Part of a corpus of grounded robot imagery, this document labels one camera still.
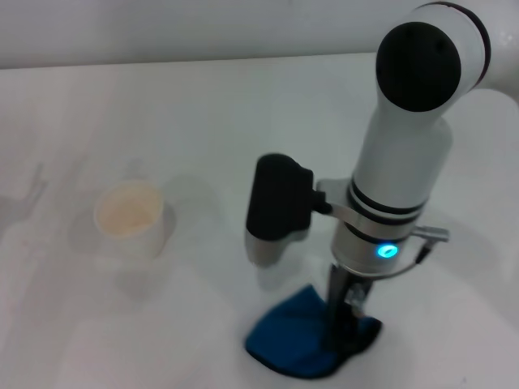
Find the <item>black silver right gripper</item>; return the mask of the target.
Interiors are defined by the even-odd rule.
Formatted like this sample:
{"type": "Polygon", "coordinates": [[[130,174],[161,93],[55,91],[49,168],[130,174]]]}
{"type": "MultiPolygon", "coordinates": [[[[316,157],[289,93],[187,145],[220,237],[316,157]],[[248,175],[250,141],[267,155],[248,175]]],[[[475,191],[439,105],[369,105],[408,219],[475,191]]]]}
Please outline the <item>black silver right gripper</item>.
{"type": "Polygon", "coordinates": [[[340,352],[344,346],[344,333],[345,349],[363,347],[364,305],[372,284],[369,278],[355,275],[345,267],[331,265],[328,273],[328,318],[323,338],[325,350],[340,352]]]}

